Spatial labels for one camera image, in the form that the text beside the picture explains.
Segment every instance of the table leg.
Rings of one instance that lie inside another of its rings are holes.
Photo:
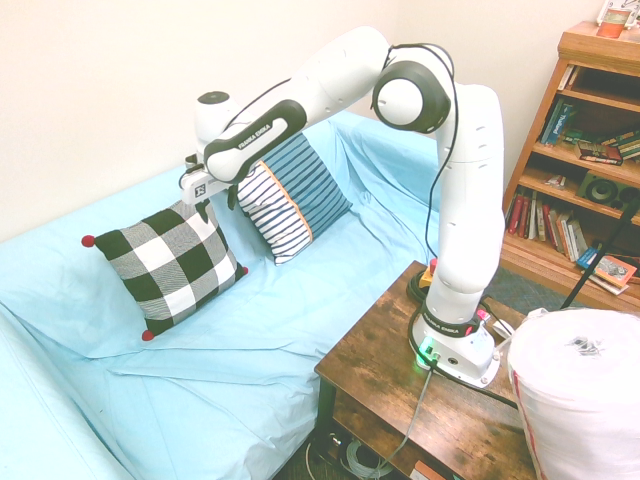
[[[336,388],[320,377],[318,419],[316,420],[314,447],[323,455],[331,448],[333,407],[336,403]]]

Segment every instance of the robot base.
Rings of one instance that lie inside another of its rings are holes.
[[[417,345],[423,354],[438,360],[439,370],[464,383],[484,388],[498,373],[500,355],[495,351],[493,338],[484,327],[469,336],[452,338],[431,328],[420,315],[413,324],[410,335],[413,335],[414,341],[410,343],[414,351]],[[430,368],[420,359],[418,352],[416,356],[421,368]]]

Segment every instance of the blue and white striped pillow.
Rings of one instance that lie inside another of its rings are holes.
[[[351,208],[301,133],[258,162],[238,186],[238,203],[271,246],[276,265],[291,260]]]

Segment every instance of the white roll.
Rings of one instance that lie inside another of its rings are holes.
[[[540,480],[640,480],[640,318],[577,309],[529,319],[508,363]]]

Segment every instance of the pillow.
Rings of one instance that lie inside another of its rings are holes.
[[[299,133],[269,152],[238,185],[238,203],[288,262],[350,208],[307,138]]]
[[[102,251],[144,312],[144,340],[181,322],[247,273],[209,201],[203,206],[201,215],[177,202],[131,227],[83,238],[85,246],[95,243]]]

